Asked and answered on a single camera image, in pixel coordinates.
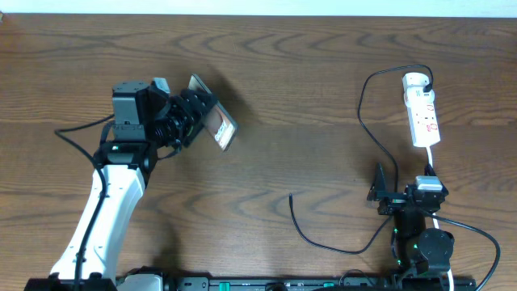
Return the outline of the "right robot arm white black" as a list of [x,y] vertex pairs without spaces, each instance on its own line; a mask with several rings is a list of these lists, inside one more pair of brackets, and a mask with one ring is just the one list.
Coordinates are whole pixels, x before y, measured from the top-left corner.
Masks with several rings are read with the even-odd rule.
[[402,270],[414,275],[437,275],[451,268],[455,239],[447,231],[426,226],[426,218],[440,210],[448,190],[431,166],[418,175],[403,192],[387,189],[385,173],[376,165],[374,179],[367,200],[379,204],[380,215],[394,219],[395,251]]

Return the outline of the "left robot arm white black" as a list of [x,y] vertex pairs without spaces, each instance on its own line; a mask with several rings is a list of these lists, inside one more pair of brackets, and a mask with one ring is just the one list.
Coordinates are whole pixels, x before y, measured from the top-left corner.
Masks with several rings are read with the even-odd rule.
[[27,290],[115,290],[116,267],[128,223],[149,183],[158,150],[170,156],[188,147],[218,98],[193,74],[170,95],[166,81],[121,82],[112,88],[113,113],[99,120],[99,148],[86,157],[94,168],[90,196],[61,258]]

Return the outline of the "smartphone with bronze screen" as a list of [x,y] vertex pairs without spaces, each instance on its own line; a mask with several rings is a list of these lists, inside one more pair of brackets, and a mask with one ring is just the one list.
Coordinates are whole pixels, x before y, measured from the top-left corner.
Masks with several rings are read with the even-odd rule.
[[191,75],[188,88],[190,90],[204,92],[216,98],[216,103],[208,112],[208,116],[204,119],[203,125],[213,137],[214,141],[219,145],[221,150],[226,151],[237,135],[237,122],[225,110],[218,98],[211,92],[197,74]]

